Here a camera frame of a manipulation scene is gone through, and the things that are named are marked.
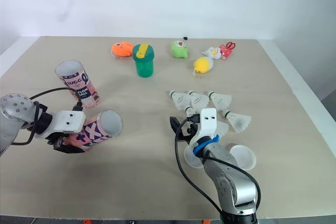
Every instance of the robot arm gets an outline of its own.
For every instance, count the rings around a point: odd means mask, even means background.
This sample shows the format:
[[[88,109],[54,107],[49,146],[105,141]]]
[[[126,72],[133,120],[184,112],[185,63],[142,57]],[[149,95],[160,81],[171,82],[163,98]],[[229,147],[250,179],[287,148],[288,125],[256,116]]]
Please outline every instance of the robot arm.
[[[204,157],[214,157],[237,166],[235,158],[219,143],[208,144]],[[204,159],[205,173],[214,182],[224,223],[257,223],[255,183],[240,171],[217,161]]]
[[[193,152],[193,158],[198,157],[202,161],[205,173],[214,182],[222,210],[220,215],[224,223],[257,223],[255,180],[252,181],[250,175],[250,177],[247,176],[246,172],[237,167],[234,156],[218,143],[218,138],[214,137],[217,122],[216,110],[213,108],[203,109],[200,114],[187,119],[192,122],[187,130],[189,136],[184,136],[179,131],[181,125],[174,117],[170,118],[171,127],[178,142],[187,141]]]
[[[54,114],[46,112],[47,107],[33,102],[22,94],[9,94],[0,99],[0,155],[12,145],[28,144],[34,134],[38,138],[46,138],[54,144],[54,149],[66,153],[83,152],[74,146],[62,145],[66,134],[81,131],[85,114],[82,111],[59,111]],[[32,131],[31,138],[25,143],[14,143],[20,129]]]

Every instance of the yellow chick toy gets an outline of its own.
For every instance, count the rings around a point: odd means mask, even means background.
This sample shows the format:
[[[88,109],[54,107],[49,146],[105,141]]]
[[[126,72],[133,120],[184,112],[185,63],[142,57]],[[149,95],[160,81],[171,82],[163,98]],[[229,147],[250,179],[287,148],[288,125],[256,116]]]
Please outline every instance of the yellow chick toy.
[[[207,73],[214,66],[214,61],[210,57],[200,57],[194,62],[194,72]]]

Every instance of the black cable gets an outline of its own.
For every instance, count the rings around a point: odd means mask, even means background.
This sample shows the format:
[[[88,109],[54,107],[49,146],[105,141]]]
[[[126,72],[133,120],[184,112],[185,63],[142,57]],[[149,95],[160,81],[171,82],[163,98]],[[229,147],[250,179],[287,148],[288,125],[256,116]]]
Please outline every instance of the black cable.
[[[186,175],[186,173],[183,171],[183,168],[181,166],[181,162],[180,162],[180,158],[179,158],[179,150],[177,148],[177,141],[178,141],[178,135],[182,129],[182,126],[188,121],[188,118],[185,119],[178,127],[178,129],[176,130],[175,133],[175,156],[176,156],[176,161],[177,161],[177,165],[178,168],[180,169],[180,172],[182,173],[183,177],[189,182],[190,185],[192,185],[192,187],[194,187],[200,194],[202,194],[219,212],[219,214],[222,214],[222,210],[217,206],[217,204],[209,197],[205,194],[205,192],[203,192],[200,188],[198,188]]]
[[[82,100],[81,100],[81,98],[80,98],[79,93],[77,92],[77,90],[72,89],[72,88],[69,88],[69,87],[56,88],[56,89],[49,89],[49,90],[44,91],[44,92],[42,92],[42,93],[40,93],[40,94],[36,94],[36,95],[30,97],[29,99],[32,100],[32,99],[35,99],[35,98],[37,98],[37,97],[40,97],[41,95],[48,94],[48,93],[51,93],[51,92],[54,92],[54,91],[58,91],[58,90],[71,90],[71,91],[74,92],[75,95],[77,96],[77,98],[78,98],[78,102],[82,103]]]
[[[250,175],[249,173],[247,173],[246,171],[244,171],[243,169],[240,169],[239,167],[233,165],[233,164],[230,164],[228,162],[225,162],[223,160],[220,160],[218,158],[214,158],[214,157],[209,157],[209,156],[203,156],[202,157],[203,159],[208,159],[208,160],[213,160],[213,161],[216,161],[216,162],[219,162],[223,165],[227,165],[233,169],[236,169],[237,171],[243,173],[244,175],[246,175],[249,179],[251,179],[253,181],[253,183],[256,185],[256,188],[257,188],[257,194],[258,194],[258,199],[257,199],[257,203],[256,203],[256,209],[258,209],[259,205],[260,205],[260,200],[261,200],[261,192],[260,192],[260,187],[259,187],[259,184],[258,182],[252,177],[252,175]]]
[[[35,115],[34,115],[34,122],[33,122],[33,129],[31,130],[31,133],[30,133],[30,136],[28,138],[28,140],[26,142],[22,142],[22,143],[12,143],[12,145],[26,145],[26,144],[29,144],[33,138],[34,138],[34,135],[35,135],[35,132],[37,130],[37,119],[38,119],[38,114],[40,112],[40,104],[38,101],[35,101],[34,102],[35,104]]]

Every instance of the yellow toy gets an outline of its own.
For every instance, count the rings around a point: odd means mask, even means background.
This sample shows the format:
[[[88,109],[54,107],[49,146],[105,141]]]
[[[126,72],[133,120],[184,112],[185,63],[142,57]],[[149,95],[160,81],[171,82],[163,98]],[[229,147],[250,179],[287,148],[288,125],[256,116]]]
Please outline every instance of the yellow toy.
[[[115,43],[111,48],[111,52],[118,57],[131,56],[132,50],[133,50],[133,44],[125,41]]]
[[[194,62],[194,73],[207,73],[214,66],[210,57],[200,57]]]

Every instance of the paper cup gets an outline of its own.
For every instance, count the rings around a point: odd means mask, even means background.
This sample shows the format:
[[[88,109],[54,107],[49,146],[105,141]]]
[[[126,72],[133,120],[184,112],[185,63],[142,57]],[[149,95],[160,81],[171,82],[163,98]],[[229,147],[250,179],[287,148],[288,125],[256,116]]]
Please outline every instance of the paper cup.
[[[90,118],[83,130],[77,134],[71,134],[63,139],[64,145],[73,145],[86,149],[101,143],[122,132],[121,116],[114,110],[105,110]]]
[[[99,104],[100,97],[82,63],[76,60],[63,61],[55,68],[55,73],[66,86],[77,90],[84,108],[89,109]]]

